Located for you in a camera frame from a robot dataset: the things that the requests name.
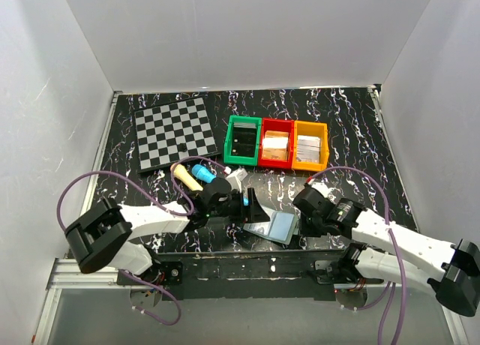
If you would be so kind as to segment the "silver grey credit card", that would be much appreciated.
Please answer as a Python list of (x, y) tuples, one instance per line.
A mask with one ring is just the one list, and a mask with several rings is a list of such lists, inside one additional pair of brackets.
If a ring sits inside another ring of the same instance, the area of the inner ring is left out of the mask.
[(271, 229), (271, 222), (246, 223), (244, 230), (257, 236), (268, 236)]

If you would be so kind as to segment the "light blue credit cards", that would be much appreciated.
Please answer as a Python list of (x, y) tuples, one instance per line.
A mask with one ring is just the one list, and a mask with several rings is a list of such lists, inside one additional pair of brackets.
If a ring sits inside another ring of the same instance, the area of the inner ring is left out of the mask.
[(268, 237), (275, 242), (288, 244), (297, 222), (298, 218), (295, 214), (275, 211), (271, 218), (271, 229)]

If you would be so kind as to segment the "grey-green card holder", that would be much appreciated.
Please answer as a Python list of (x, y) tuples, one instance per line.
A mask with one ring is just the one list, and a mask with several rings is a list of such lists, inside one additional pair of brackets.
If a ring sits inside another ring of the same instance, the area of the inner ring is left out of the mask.
[(260, 238), (289, 245), (294, 235), (299, 234), (299, 217), (296, 214), (265, 208), (269, 221), (246, 223), (244, 230)]

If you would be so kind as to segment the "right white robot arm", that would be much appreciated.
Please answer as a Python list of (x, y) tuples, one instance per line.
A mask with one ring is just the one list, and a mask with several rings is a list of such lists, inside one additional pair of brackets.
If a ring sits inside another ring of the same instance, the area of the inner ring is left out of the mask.
[(429, 238), (396, 223), (386, 224), (376, 212), (342, 198), (331, 202), (307, 185), (295, 196), (301, 225), (315, 236), (343, 236), (346, 250), (316, 275), (332, 283), (361, 279), (406, 283), (431, 294), (445, 308), (474, 317), (479, 306), (479, 247)]

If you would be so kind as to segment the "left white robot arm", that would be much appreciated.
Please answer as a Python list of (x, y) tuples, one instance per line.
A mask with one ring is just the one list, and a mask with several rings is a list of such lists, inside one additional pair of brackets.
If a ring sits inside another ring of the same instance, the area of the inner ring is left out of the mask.
[(271, 218), (256, 198), (233, 189), (223, 178), (192, 190), (185, 199), (165, 205), (119, 205), (103, 198), (64, 228), (65, 238), (84, 274), (111, 266), (132, 273), (141, 284), (153, 284), (159, 266), (153, 253), (133, 240), (161, 233), (185, 233), (204, 227), (212, 218), (233, 223), (261, 224)]

